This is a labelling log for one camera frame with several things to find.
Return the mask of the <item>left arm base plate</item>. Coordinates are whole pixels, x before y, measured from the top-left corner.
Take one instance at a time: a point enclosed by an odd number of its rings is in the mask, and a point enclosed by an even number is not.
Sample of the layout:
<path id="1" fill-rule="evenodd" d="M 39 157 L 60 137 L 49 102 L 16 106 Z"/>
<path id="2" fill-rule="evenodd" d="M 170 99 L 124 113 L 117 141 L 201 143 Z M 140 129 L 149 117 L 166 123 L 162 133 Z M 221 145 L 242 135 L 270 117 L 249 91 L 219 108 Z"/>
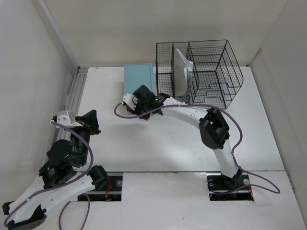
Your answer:
<path id="1" fill-rule="evenodd" d="M 92 202 L 117 202 L 121 201 L 123 187 L 123 174 L 111 173 L 109 182 L 102 189 L 95 189 L 87 192 Z"/>

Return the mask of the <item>teal mini drawer chest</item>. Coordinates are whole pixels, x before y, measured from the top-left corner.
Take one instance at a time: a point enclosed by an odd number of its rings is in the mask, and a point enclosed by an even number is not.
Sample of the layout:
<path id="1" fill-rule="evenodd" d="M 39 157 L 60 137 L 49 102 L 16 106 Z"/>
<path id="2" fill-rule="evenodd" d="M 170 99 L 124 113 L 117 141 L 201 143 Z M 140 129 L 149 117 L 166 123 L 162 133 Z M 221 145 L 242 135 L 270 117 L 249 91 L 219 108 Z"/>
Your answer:
<path id="1" fill-rule="evenodd" d="M 138 87 L 145 85 L 156 93 L 156 84 L 151 63 L 128 64 L 124 66 L 124 94 L 132 94 Z"/>

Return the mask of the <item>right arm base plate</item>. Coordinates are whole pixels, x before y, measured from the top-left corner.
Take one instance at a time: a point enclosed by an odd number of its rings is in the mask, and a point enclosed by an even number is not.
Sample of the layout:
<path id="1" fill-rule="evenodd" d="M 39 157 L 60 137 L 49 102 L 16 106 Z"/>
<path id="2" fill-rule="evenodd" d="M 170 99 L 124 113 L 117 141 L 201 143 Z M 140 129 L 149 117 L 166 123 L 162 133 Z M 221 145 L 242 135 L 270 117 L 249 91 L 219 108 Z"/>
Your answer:
<path id="1" fill-rule="evenodd" d="M 253 193 L 249 184 L 249 176 L 241 175 L 235 185 L 226 184 L 219 173 L 207 175 L 207 187 L 210 201 L 254 201 Z"/>

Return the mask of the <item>grey eraser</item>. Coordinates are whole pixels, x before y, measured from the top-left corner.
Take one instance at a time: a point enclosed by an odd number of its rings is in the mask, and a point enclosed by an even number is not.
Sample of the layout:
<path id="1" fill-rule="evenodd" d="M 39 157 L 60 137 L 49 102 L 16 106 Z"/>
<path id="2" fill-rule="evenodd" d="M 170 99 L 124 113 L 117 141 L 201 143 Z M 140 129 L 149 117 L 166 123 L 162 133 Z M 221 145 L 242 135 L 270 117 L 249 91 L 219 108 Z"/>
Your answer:
<path id="1" fill-rule="evenodd" d="M 67 125 L 75 122 L 75 116 L 72 110 L 62 110 L 56 113 L 57 123 Z"/>

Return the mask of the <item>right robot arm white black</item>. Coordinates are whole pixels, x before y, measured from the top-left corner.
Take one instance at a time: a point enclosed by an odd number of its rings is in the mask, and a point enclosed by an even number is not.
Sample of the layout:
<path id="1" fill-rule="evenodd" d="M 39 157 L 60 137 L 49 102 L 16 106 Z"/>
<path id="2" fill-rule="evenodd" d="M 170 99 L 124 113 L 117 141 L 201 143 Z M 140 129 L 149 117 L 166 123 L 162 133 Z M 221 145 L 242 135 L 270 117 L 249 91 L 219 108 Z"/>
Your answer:
<path id="1" fill-rule="evenodd" d="M 195 126 L 200 131 L 203 144 L 212 149 L 221 168 L 222 183 L 227 190 L 235 189 L 242 171 L 236 166 L 231 153 L 229 125 L 217 108 L 202 109 L 182 103 L 165 93 L 155 95 L 142 85 L 132 94 L 123 97 L 131 113 L 141 119 L 149 119 L 151 114 L 177 118 Z"/>

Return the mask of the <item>aluminium rail frame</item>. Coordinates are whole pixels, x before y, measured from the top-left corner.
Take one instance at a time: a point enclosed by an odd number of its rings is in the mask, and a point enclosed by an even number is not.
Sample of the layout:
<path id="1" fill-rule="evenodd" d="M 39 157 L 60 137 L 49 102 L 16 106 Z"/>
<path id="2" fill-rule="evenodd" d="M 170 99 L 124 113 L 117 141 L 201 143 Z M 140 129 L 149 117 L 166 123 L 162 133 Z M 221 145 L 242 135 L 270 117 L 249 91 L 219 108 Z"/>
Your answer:
<path id="1" fill-rule="evenodd" d="M 56 111 L 53 116 L 56 116 L 59 112 L 64 110 L 72 110 L 75 116 L 78 114 L 87 73 L 88 68 L 78 67 L 76 69 L 72 83 L 70 85 L 67 84 L 65 87 L 66 91 L 64 93 L 63 105 L 60 106 L 60 109 Z M 55 129 L 55 133 L 51 147 L 60 139 L 70 140 L 71 134 L 69 132 L 65 131 L 63 128 L 52 126 Z"/>

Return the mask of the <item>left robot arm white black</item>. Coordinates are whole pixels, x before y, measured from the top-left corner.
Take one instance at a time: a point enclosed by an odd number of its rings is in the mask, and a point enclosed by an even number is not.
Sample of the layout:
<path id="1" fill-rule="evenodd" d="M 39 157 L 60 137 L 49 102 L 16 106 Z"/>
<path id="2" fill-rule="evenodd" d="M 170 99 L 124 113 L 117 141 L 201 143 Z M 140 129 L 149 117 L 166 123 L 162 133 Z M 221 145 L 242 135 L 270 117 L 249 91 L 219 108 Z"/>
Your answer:
<path id="1" fill-rule="evenodd" d="M 92 190 L 102 190 L 109 176 L 101 165 L 93 165 L 90 137 L 100 134 L 96 110 L 74 116 L 71 110 L 58 112 L 50 121 L 71 134 L 70 140 L 57 140 L 47 152 L 47 162 L 28 189 L 2 210 L 9 230 L 33 230 L 51 211 L 76 201 Z"/>

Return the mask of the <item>white spiral notebook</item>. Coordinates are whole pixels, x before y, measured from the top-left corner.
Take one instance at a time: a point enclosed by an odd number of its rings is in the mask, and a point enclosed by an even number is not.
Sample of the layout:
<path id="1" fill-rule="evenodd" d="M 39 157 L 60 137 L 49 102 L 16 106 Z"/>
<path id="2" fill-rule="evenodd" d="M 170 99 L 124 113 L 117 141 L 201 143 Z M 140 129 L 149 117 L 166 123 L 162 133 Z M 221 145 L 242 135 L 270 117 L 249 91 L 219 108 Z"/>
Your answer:
<path id="1" fill-rule="evenodd" d="M 189 93 L 190 79 L 193 73 L 193 62 L 186 59 L 179 49 L 174 50 L 174 91 L 175 96 Z"/>

